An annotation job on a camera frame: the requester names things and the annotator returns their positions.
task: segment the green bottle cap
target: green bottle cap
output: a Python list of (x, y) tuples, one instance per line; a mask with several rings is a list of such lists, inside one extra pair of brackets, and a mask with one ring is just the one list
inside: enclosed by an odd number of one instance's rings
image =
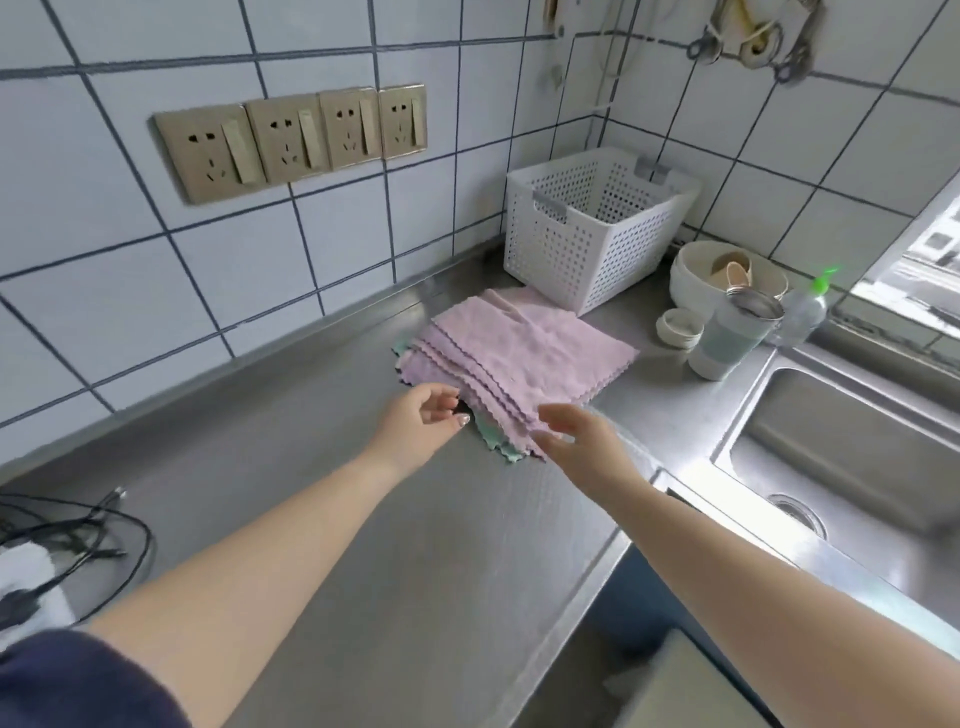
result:
[(823, 296), (830, 289), (830, 277), (839, 270), (837, 267), (827, 268), (820, 277), (813, 279), (810, 283), (810, 291), (815, 296)]

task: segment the stainless steel sink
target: stainless steel sink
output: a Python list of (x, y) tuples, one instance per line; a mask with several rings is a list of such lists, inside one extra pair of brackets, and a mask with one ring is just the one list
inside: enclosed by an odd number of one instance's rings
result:
[(714, 464), (960, 628), (960, 418), (896, 385), (777, 354)]

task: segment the pink cloth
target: pink cloth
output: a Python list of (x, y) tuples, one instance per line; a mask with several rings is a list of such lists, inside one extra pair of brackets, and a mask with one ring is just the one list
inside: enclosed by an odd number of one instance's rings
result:
[(582, 403), (630, 366), (636, 349), (549, 302), (532, 288), (488, 290), (433, 320), (398, 368), (417, 384), (460, 382), (520, 451), (542, 453), (530, 432), (544, 402)]

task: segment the stainless steel countertop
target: stainless steel countertop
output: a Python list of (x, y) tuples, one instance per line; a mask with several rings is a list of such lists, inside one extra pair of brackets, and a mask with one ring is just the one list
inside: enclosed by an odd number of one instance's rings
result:
[[(641, 351), (594, 406), (670, 471), (659, 487), (835, 586), (889, 602), (885, 582), (717, 479), (709, 456), (772, 352), (753, 352), (721, 383), (696, 377), (656, 338), (665, 273), (586, 317)], [(391, 346), (467, 296), (509, 284), (496, 261), (468, 259), (9, 487), (89, 500), (126, 488), (124, 507), (156, 531), (156, 576), (349, 459), (401, 390)], [(508, 465), (470, 430), (376, 510), (229, 725), (505, 728), (628, 545), (555, 466)], [(69, 593), (80, 612), (115, 578), (96, 566)], [(960, 655), (955, 631), (930, 629), (916, 612), (906, 621)]]

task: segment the basket handle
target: basket handle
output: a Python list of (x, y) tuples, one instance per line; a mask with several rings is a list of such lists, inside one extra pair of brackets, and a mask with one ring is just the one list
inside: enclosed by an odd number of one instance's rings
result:
[(552, 197), (547, 197), (538, 189), (534, 190), (534, 203), (541, 207), (546, 207), (556, 215), (558, 222), (566, 224), (566, 205), (559, 203)]
[(644, 180), (649, 180), (656, 184), (663, 184), (672, 171), (670, 167), (659, 164), (652, 159), (637, 157), (636, 165), (634, 166), (634, 177), (642, 177)]

